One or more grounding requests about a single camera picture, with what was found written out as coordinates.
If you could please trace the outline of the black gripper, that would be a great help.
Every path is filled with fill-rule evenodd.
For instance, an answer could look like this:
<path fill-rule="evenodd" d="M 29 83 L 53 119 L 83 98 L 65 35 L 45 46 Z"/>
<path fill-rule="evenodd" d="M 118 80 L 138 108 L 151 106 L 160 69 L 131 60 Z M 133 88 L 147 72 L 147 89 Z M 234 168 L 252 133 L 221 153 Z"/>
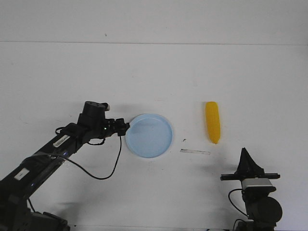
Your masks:
<path fill-rule="evenodd" d="M 115 133 L 125 136 L 130 128 L 130 123 L 125 122 L 123 118 L 106 119 L 101 103 L 92 101 L 85 102 L 77 124 L 86 130 L 85 137 L 110 137 Z"/>
<path fill-rule="evenodd" d="M 265 173 L 264 169 L 255 163 L 246 148 L 242 148 L 239 165 L 235 174 L 221 174 L 220 180 L 239 180 L 252 178 L 267 178 L 276 180 L 280 178 L 278 173 Z"/>

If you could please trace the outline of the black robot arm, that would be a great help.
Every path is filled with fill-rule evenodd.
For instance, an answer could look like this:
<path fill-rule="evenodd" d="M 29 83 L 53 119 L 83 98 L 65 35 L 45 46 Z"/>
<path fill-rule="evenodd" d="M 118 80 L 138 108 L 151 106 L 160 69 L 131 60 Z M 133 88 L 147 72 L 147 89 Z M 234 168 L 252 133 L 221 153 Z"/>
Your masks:
<path fill-rule="evenodd" d="M 0 229 L 2 231 L 68 231 L 66 219 L 33 211 L 30 196 L 84 144 L 102 142 L 129 129 L 124 119 L 108 119 L 107 103 L 86 101 L 76 123 L 56 129 L 56 136 L 0 181 Z"/>
<path fill-rule="evenodd" d="M 239 165 L 233 174 L 222 174 L 221 181 L 238 180 L 241 188 L 228 193 L 229 202 L 243 214 L 247 220 L 238 218 L 233 224 L 233 231 L 273 231 L 282 218 L 280 203 L 269 196 L 276 191 L 271 180 L 279 179 L 278 173 L 266 173 L 255 163 L 246 148 L 242 148 Z M 246 211 L 240 210 L 231 200 L 231 193 L 240 191 Z"/>

